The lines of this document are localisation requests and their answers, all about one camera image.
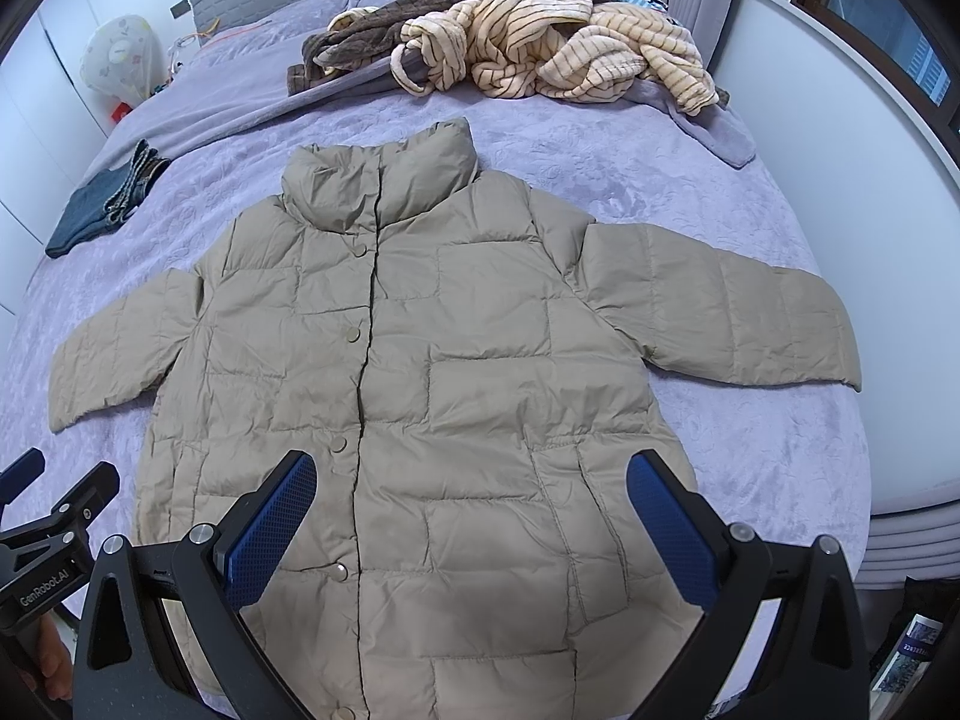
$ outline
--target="beige puffer jacket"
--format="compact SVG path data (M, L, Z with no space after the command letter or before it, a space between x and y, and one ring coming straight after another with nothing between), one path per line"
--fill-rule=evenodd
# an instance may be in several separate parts
M162 380L141 542L217 521L288 449L313 455L313 507L244 615L320 720L599 720L640 703L699 611L625 490L643 448L695 484L644 360L859 382L817 276L479 172L460 119L299 148L283 193L193 271L74 331L50 424ZM215 689L192 637L187 653Z

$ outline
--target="cream striped fleece blanket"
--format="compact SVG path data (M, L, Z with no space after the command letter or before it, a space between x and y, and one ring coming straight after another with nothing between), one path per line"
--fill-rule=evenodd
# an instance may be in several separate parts
M489 97L610 103L639 76L661 81L690 116L718 100L689 30L628 2L466 0L408 20L401 40L391 69L412 95L448 90L469 74ZM411 50L429 67L422 86L402 66Z

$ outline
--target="window sill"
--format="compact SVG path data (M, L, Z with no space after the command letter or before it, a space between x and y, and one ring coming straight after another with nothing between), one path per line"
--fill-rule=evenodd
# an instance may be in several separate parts
M904 116L909 119L909 122L914 125L917 132L920 134L928 146L936 154L937 159L943 164L944 169L947 171L947 174L952 179L953 183L960 187L960 166L954 162L952 156L944 148L944 145L940 142L940 139L934 134L933 130L930 129L928 124L923 120L923 117L920 117L920 114L914 109L914 107L904 98L898 89L886 79L886 77L870 62L868 62L864 57L862 57L856 50L848 45L845 41L827 29L822 23L818 22L813 16L808 15L808 13L803 12L794 4L791 4L786 0L765 0L770 4L774 4L779 9L786 11L788 15L794 19L801 22L804 26L809 29L812 29L820 37L826 40L830 45L834 46L839 52L843 53L854 65L858 66L861 71L875 84L880 90L882 90L891 102L896 105L897 108L904 113Z

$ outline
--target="silver bolt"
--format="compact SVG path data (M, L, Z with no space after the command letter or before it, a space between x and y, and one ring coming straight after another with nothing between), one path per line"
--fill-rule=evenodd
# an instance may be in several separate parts
M833 536L820 536L817 544L827 555L836 555L840 551L840 542Z
M734 541L753 541L757 537L757 531L751 528L746 522L734 522L730 526L730 535Z
M190 529L190 541L195 544L205 544L213 538L213 526L206 523L194 525Z
M119 552L122 546L123 536L111 536L104 541L104 552L106 552L107 555L112 555L114 552Z

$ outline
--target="jacket sleeve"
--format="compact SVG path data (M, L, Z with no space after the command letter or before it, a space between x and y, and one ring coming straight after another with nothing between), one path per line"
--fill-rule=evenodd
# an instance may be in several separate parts
M80 324L50 368L50 429L124 403L162 378L197 325L203 280L165 271Z
M860 389L850 318L819 276L651 224L596 223L577 275L587 304L657 367L730 384Z

